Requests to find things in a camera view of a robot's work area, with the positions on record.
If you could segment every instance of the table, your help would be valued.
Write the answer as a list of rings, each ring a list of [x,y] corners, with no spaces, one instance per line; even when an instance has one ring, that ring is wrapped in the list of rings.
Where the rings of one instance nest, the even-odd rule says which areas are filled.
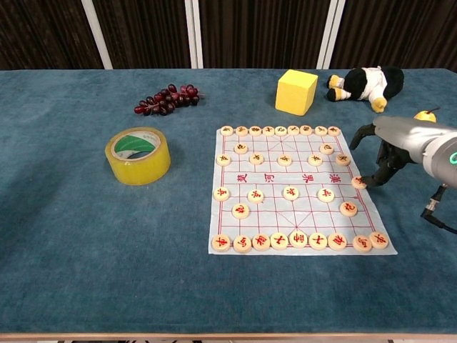
[[[412,337],[457,333],[457,236],[421,219],[438,182],[409,165],[370,190],[397,256],[219,256],[207,251],[216,130],[309,124],[347,141],[376,114],[332,103],[319,76],[306,116],[274,109],[284,70],[0,71],[0,339]],[[168,83],[206,94],[169,116],[133,113]],[[457,74],[405,70],[385,115],[440,106],[457,126]],[[167,137],[171,168],[142,187],[118,183],[107,141],[135,126]],[[366,138],[353,157],[376,170]],[[436,215],[456,226],[457,192]]]

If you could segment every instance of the green label on tape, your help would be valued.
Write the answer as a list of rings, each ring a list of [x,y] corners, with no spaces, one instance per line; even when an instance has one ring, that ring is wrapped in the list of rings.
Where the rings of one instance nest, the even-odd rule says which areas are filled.
[[[128,159],[140,152],[151,153],[160,145],[159,136],[147,131],[133,131],[120,138],[114,146],[114,152],[122,159]]]

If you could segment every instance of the packing tape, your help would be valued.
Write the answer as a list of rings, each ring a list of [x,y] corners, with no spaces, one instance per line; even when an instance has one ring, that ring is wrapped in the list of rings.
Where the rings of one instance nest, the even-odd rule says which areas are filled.
[[[138,158],[129,158],[138,153]],[[123,184],[142,185],[160,179],[170,167],[164,134],[153,127],[134,127],[119,132],[105,147],[114,175]]]

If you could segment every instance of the paper chess board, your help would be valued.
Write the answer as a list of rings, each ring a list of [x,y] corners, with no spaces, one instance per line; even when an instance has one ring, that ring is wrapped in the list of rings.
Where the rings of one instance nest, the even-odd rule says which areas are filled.
[[[247,153],[237,154],[234,151],[235,146],[240,143],[248,147]],[[324,143],[333,146],[332,154],[325,155],[319,151]],[[341,152],[351,158],[348,166],[336,163],[336,155]],[[262,164],[255,165],[249,161],[253,153],[262,154],[264,157]],[[229,155],[231,163],[228,166],[218,165],[216,157],[219,154]],[[290,166],[279,165],[277,159],[282,154],[292,157]],[[310,165],[308,162],[310,154],[321,156],[322,165]],[[241,234],[253,239],[259,233],[270,237],[276,232],[281,232],[289,237],[291,232],[298,230],[307,237],[315,232],[326,237],[336,232],[341,233],[347,240],[347,246],[341,251],[330,247],[316,250],[309,243],[303,248],[296,248],[289,242],[282,250],[273,247],[262,252],[251,249],[245,254],[397,254],[390,239],[385,249],[373,248],[369,252],[359,252],[353,247],[353,238],[357,235],[368,237],[372,232],[381,232],[388,237],[386,228],[366,189],[356,189],[351,185],[352,178],[359,175],[342,133],[338,136],[318,136],[314,132],[311,135],[238,136],[233,133],[230,136],[223,136],[221,130],[217,130],[213,190],[226,187],[230,197],[223,202],[212,199],[209,253],[239,254],[233,248],[233,241]],[[287,186],[294,186],[299,190],[297,199],[289,201],[283,198],[283,189]],[[318,190],[322,188],[331,189],[334,192],[335,199],[332,202],[325,203],[318,199]],[[260,204],[253,204],[247,199],[247,194],[253,189],[259,189],[264,194]],[[358,212],[354,217],[346,217],[340,212],[339,206],[346,201],[357,206]],[[237,219],[232,214],[233,206],[238,203],[248,205],[250,211],[247,218]],[[227,251],[216,251],[212,247],[211,241],[218,234],[229,237],[231,247]]]

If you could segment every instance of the yellow foam block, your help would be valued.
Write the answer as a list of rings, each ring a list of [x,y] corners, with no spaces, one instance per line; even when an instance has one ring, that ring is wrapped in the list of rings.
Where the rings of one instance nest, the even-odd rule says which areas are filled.
[[[304,116],[313,103],[317,78],[303,71],[288,70],[278,81],[275,108]]]

